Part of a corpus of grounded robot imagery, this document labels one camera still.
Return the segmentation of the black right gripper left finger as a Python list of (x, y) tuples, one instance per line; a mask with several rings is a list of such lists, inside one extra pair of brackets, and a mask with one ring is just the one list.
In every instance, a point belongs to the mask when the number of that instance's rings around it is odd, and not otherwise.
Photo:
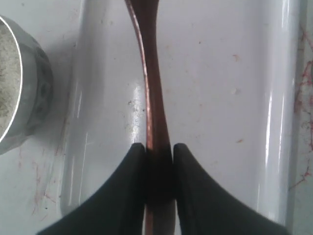
[(121, 164), (82, 205), (41, 235), (140, 235), (144, 215), (145, 148), (131, 145)]

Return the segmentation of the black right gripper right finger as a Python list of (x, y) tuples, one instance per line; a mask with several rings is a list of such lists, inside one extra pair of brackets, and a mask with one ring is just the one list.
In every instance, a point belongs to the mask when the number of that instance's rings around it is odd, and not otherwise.
[(174, 174), (183, 235), (286, 235), (285, 227), (265, 218), (223, 189), (183, 143), (174, 145)]

